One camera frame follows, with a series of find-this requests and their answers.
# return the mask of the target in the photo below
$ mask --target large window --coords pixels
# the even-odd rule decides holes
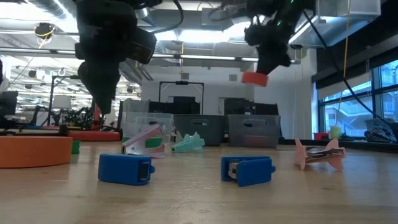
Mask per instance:
[[[397,69],[398,60],[373,69],[370,73],[372,82],[352,86],[353,91],[369,109],[392,123],[398,122]],[[321,132],[329,132],[332,126],[337,125],[349,136],[364,137],[364,132],[367,131],[365,121],[376,118],[359,104],[349,90],[319,100]]]

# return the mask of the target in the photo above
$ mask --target teal plastic piece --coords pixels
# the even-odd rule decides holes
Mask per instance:
[[[174,152],[203,152],[204,145],[205,140],[201,139],[198,133],[192,137],[186,134],[182,142],[172,146],[172,150]]]

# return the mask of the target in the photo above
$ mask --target white wall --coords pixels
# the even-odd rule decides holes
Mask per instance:
[[[266,87],[254,87],[256,103],[277,103],[285,138],[312,139],[318,131],[317,93],[311,76],[317,72],[317,52],[308,49],[301,65],[278,67]]]
[[[246,85],[220,85],[206,83],[203,114],[219,115],[219,109],[223,112],[223,107],[219,105],[219,103],[222,102],[220,101],[220,98],[246,98],[247,96],[250,97],[251,95],[254,95],[248,93],[247,90],[250,91],[250,88],[246,88]],[[201,103],[201,85],[184,86],[170,84],[168,86],[167,83],[162,84],[160,102],[166,102],[169,97],[173,96],[194,96],[196,101]],[[159,82],[142,82],[141,100],[158,101],[158,99]]]

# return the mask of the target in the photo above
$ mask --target wooden table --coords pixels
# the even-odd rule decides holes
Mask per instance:
[[[398,157],[348,151],[344,172],[292,165],[278,150],[207,148],[154,160],[150,184],[100,182],[98,158],[120,143],[84,143],[71,164],[0,170],[0,220],[6,223],[398,223]],[[220,181],[222,155],[270,155],[272,182],[239,188]]]

